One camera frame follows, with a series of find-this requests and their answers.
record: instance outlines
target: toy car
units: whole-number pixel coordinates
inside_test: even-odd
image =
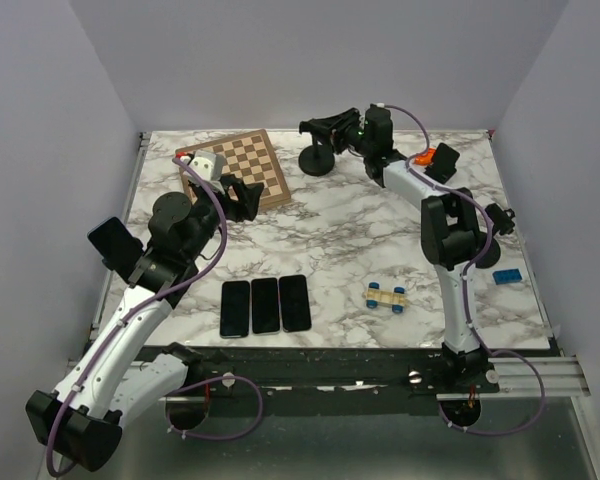
[[[391,307],[393,313],[402,313],[407,305],[403,287],[396,287],[393,292],[387,292],[386,290],[380,290],[380,285],[376,282],[371,282],[365,297],[368,308],[384,305],[385,307]]]

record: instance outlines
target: smartphone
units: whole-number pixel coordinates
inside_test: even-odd
[[[249,282],[235,281],[222,284],[220,301],[220,336],[242,338],[249,335]]]
[[[109,270],[115,270],[127,282],[143,254],[142,243],[134,238],[119,218],[111,217],[87,234],[102,255]]]
[[[281,277],[278,286],[284,331],[304,332],[310,330],[311,307],[309,306],[306,277],[304,275]]]
[[[251,281],[251,329],[256,335],[280,331],[280,303],[276,278]]]

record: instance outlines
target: wooden chessboard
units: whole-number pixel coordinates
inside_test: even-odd
[[[246,185],[264,183],[264,191],[260,197],[259,211],[291,202],[291,193],[284,180],[276,152],[265,130],[241,133],[222,137],[211,142],[179,148],[176,153],[194,152],[196,150],[213,151],[223,155],[227,164],[222,174],[232,173],[242,178]],[[186,178],[180,172],[184,191],[195,201],[195,196],[189,188]]]

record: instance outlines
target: blue block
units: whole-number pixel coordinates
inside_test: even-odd
[[[522,275],[520,275],[520,270],[517,268],[512,270],[500,270],[498,272],[493,272],[493,280],[496,282],[496,285],[518,283],[522,281]]]

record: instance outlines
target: white marble surface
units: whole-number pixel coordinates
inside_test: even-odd
[[[163,193],[182,191],[171,158],[177,148],[236,131],[154,132],[142,169],[128,227],[146,242],[153,202]],[[193,285],[173,313],[151,336],[148,345],[173,341],[192,346],[275,347],[432,347],[443,337],[444,317],[434,269],[419,244],[419,212],[397,195],[371,182],[361,159],[337,158],[329,175],[313,178],[298,168],[298,154],[309,136],[269,131],[293,202],[258,216],[253,223],[231,224],[225,256],[203,280]],[[422,149],[421,135],[396,132],[404,154]],[[483,132],[432,134],[432,144],[445,142],[461,153],[450,186],[472,190],[482,205],[506,205],[502,184]],[[488,345],[547,348],[541,314],[523,255],[515,236],[500,237],[502,259],[496,270],[519,268],[524,281],[496,286],[492,270],[477,272],[476,301],[480,332]],[[212,254],[214,239],[205,253]],[[220,289],[227,280],[306,275],[313,328],[225,340],[218,334]],[[396,315],[389,308],[369,310],[363,292],[370,281],[381,288],[406,287],[410,302]],[[110,318],[125,285],[112,282],[103,322]]]

